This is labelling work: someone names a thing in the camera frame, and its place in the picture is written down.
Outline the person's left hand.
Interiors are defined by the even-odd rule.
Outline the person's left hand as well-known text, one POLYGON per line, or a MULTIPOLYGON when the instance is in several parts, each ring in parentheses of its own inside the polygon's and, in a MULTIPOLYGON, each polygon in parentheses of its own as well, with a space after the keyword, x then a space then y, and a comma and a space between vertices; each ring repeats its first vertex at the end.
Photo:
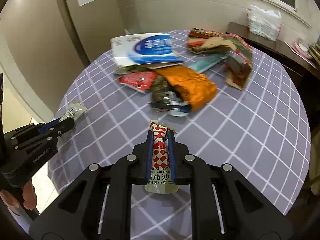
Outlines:
POLYGON ((16 196, 5 189, 2 189, 1 199, 12 211, 15 211, 21 206, 30 211, 35 210, 37 206, 37 195, 32 179, 18 190, 18 194, 16 196))

